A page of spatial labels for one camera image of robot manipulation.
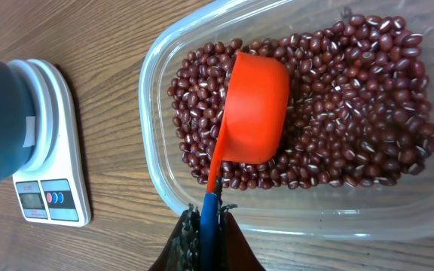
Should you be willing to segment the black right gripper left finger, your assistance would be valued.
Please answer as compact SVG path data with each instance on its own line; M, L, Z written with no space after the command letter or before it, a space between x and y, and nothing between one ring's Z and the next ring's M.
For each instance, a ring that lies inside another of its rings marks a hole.
M199 226L198 208L189 203L149 271L199 270Z

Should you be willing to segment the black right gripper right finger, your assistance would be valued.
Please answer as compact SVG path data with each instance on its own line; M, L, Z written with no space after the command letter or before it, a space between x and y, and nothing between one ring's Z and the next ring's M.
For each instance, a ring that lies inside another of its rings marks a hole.
M222 203L223 180L216 179L217 233L215 238L215 269L218 271L265 271L246 241L232 209L236 204Z

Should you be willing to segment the orange scoop with blue handle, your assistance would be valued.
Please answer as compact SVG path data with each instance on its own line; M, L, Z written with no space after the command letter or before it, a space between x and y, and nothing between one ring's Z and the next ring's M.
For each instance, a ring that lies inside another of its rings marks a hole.
M212 155L200 216L201 270L215 269L216 179L222 162L261 164L277 151L289 98L289 74L271 58L238 53Z

